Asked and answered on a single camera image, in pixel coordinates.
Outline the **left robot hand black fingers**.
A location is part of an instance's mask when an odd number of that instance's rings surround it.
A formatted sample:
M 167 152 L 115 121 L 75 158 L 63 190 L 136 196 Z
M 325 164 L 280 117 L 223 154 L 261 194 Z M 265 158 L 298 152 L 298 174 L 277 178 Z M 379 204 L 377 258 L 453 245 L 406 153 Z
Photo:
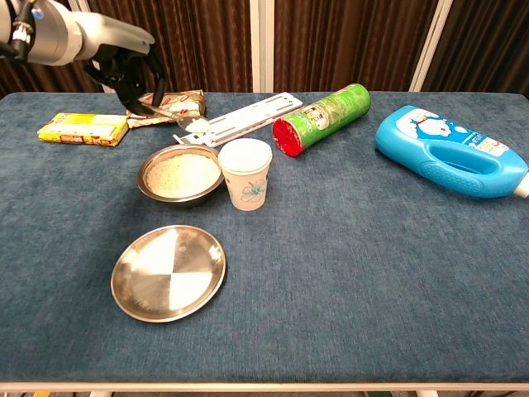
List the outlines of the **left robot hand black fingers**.
M 79 58 L 98 66 L 86 67 L 96 82 L 113 89 L 122 105 L 131 113 L 150 117 L 164 97 L 166 73 L 155 48 L 154 37 L 146 30 L 95 12 L 77 12 L 83 45 Z M 143 66 L 154 76 L 155 88 L 150 103 L 140 98 L 147 93 Z

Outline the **small metal spoon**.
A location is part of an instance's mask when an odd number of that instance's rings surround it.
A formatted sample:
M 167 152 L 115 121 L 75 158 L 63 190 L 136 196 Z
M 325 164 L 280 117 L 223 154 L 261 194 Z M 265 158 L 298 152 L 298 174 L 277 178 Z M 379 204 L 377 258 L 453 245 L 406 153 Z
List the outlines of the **small metal spoon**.
M 209 132 L 210 122 L 203 116 L 181 116 L 178 115 L 176 112 L 170 112 L 149 104 L 145 104 L 145 107 L 150 109 L 157 116 L 166 117 L 171 121 L 177 122 L 179 127 L 185 130 L 186 132 L 197 134 L 205 134 L 206 132 Z

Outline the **steel bowl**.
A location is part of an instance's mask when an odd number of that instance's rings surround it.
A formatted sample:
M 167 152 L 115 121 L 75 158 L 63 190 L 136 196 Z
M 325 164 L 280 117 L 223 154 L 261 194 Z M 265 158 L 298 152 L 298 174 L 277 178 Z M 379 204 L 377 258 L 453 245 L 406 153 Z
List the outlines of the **steel bowl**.
M 221 167 L 218 163 L 218 151 L 211 149 L 207 146 L 200 146 L 200 145 L 176 145 L 176 146 L 168 146 L 160 151 L 156 151 L 152 155 L 150 155 L 141 165 L 138 175 L 137 175 L 137 183 L 140 191 L 147 197 L 162 202 L 162 203 L 169 203 L 173 204 L 175 206 L 179 207 L 192 207 L 195 206 L 201 202 L 203 202 L 208 196 L 212 194 L 212 192 L 222 185 L 224 181 L 224 177 L 222 174 L 222 171 L 220 173 L 220 176 L 218 177 L 217 181 L 208 189 L 202 191 L 199 194 L 195 194 L 194 196 L 189 196 L 185 198 L 166 198 L 161 197 L 156 194 L 154 194 L 150 188 L 147 186 L 145 177 L 149 169 L 162 160 L 167 160 L 169 158 L 172 158 L 176 155 L 182 155 L 182 154 L 196 154 L 196 155 L 204 155 L 206 157 L 211 158 L 214 160 L 221 171 Z

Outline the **white paper cup blue flower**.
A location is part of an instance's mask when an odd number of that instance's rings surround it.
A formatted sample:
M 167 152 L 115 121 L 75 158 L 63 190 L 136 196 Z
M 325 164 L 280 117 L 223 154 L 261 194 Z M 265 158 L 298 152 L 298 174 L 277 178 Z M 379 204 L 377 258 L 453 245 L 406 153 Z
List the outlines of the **white paper cup blue flower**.
M 272 158 L 271 146 L 255 138 L 238 138 L 222 147 L 218 162 L 235 208 L 253 211 L 264 204 Z

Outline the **brown white snack packet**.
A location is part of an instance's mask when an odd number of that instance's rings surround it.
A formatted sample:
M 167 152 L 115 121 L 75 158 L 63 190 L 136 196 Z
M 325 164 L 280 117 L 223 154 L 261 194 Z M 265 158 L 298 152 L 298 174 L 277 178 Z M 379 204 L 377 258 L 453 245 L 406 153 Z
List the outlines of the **brown white snack packet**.
M 201 89 L 179 93 L 166 93 L 160 105 L 150 116 L 141 116 L 126 111 L 129 128 L 146 127 L 164 123 L 177 123 L 205 114 L 206 101 Z

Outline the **yellow snack box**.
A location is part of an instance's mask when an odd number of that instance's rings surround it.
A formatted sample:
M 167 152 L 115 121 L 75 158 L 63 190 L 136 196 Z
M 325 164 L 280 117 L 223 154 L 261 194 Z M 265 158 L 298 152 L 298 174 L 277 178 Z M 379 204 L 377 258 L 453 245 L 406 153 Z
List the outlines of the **yellow snack box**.
M 60 112 L 37 132 L 37 137 L 49 143 L 115 147 L 128 130 L 126 116 Z

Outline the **round steel plate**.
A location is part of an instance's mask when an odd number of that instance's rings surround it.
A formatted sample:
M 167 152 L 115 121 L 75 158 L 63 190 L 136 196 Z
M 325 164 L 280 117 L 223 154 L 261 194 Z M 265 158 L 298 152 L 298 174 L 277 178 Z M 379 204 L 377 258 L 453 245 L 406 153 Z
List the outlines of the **round steel plate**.
M 112 297 L 134 319 L 172 322 L 212 300 L 226 268 L 222 244 L 210 232 L 189 225 L 159 227 L 120 255 L 110 281 Z

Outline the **green chips can red lid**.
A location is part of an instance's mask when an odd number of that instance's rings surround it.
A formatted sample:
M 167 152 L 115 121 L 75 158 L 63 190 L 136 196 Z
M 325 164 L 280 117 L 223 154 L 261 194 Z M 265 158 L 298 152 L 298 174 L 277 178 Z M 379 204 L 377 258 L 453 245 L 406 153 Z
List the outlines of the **green chips can red lid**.
M 274 142 L 285 155 L 296 157 L 309 146 L 363 117 L 370 105 L 369 91 L 361 84 L 349 84 L 274 121 Z

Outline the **blue fabric table mat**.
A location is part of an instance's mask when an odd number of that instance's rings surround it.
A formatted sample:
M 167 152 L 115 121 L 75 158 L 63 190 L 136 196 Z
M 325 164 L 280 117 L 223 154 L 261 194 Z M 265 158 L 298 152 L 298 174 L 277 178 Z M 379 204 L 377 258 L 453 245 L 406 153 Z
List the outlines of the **blue fabric table mat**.
M 453 193 L 374 149 L 413 104 L 529 160 L 516 94 L 375 92 L 369 113 L 297 158 L 274 153 L 266 202 L 226 190 L 196 208 L 143 195 L 137 171 L 170 126 L 116 148 L 53 145 L 59 112 L 118 114 L 104 93 L 0 100 L 0 382 L 529 383 L 529 199 Z M 203 309 L 148 324 L 115 304 L 117 258 L 190 224 L 226 252 Z

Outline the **blue pump detergent bottle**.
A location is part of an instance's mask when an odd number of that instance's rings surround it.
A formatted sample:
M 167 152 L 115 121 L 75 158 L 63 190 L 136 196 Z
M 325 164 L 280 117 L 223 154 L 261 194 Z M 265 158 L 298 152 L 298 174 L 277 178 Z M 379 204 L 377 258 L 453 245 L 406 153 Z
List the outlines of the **blue pump detergent bottle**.
M 529 165 L 502 142 L 406 105 L 379 125 L 375 147 L 390 160 L 458 193 L 529 198 Z

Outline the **white plastic folding bracket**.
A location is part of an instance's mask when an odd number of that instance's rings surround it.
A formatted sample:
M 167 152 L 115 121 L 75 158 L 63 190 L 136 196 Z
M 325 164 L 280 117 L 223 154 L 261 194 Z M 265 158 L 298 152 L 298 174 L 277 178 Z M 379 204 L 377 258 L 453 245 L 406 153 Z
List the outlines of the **white plastic folding bracket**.
M 257 103 L 209 120 L 204 132 L 190 132 L 182 137 L 173 134 L 173 138 L 181 145 L 205 145 L 215 148 L 265 127 L 302 105 L 303 102 L 290 93 L 277 93 Z

